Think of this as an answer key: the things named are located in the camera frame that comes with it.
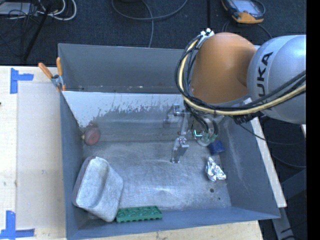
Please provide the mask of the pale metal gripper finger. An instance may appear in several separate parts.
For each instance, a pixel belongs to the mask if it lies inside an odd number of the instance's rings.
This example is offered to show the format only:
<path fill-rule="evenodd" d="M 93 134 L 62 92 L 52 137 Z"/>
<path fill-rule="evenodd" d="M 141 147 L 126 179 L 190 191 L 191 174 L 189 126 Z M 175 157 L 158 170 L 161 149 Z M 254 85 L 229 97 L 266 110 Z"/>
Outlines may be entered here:
<path fill-rule="evenodd" d="M 178 128 L 184 119 L 184 110 L 180 104 L 173 104 L 163 120 L 164 128 Z"/>
<path fill-rule="evenodd" d="M 188 140 L 185 137 L 177 137 L 174 141 L 170 161 L 174 164 L 178 164 L 180 158 L 185 154 L 188 148 Z"/>

